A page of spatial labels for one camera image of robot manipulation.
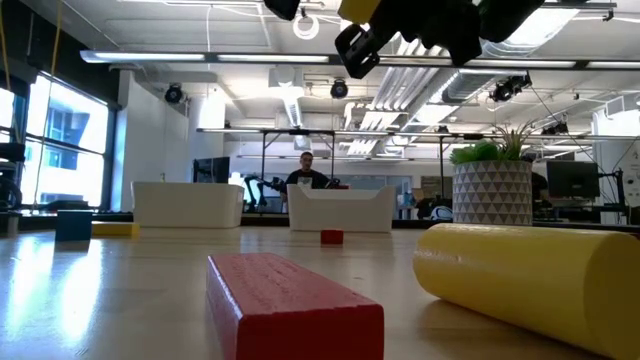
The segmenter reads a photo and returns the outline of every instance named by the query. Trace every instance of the yellow block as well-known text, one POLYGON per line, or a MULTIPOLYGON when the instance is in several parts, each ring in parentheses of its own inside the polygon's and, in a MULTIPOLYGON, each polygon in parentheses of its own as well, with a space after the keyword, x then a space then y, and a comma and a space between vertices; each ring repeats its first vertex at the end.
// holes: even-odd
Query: yellow block
POLYGON ((446 224, 413 257, 452 303, 622 360, 640 357, 640 241, 586 230, 446 224))
POLYGON ((140 225, 136 223, 94 221, 91 226, 93 236, 130 236, 137 237, 140 225))
POLYGON ((373 12, 380 0, 342 0, 338 15, 356 24, 366 24, 371 20, 373 12))

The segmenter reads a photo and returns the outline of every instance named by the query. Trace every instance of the red block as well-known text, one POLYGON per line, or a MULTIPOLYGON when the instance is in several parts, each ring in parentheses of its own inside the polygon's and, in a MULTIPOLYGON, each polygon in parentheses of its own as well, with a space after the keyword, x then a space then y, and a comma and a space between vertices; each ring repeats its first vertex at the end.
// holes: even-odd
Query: red block
POLYGON ((210 256, 207 298, 225 360, 383 358, 382 306, 280 256, 210 256))
POLYGON ((342 245, 344 241, 344 231, 342 230, 322 230, 320 232, 320 242, 326 245, 342 245))

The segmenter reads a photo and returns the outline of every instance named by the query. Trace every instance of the white planter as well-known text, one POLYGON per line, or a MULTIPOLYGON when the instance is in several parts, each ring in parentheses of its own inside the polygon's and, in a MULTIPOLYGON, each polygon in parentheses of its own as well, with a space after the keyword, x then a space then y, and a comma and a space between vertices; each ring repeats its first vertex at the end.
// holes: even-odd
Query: white planter
POLYGON ((531 225, 531 164, 478 161, 454 167, 453 221, 531 225))

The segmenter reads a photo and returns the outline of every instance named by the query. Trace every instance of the wooden table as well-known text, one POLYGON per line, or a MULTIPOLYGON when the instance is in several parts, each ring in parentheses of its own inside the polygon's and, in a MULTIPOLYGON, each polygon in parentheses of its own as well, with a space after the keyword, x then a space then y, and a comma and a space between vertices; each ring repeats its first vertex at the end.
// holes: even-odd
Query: wooden table
POLYGON ((205 306, 213 253, 272 252, 379 302, 386 359, 589 359, 582 350, 440 301, 417 284, 421 231, 147 230, 56 251, 53 233, 0 239, 0 359, 221 359, 205 306))

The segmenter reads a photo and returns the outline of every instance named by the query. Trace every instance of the man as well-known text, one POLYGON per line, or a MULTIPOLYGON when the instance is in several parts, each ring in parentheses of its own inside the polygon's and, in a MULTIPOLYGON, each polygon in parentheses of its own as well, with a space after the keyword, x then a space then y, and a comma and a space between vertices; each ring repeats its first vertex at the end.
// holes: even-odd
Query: man
MULTIPOLYGON (((300 170, 296 170, 289 175, 285 182, 286 185, 299 185, 309 189, 326 188, 329 183, 329 178, 322 173, 312 170, 311 165, 313 165, 313 154, 308 151, 303 152, 302 155, 300 155, 300 170)), ((282 200, 287 201, 286 188, 282 190, 282 200)))

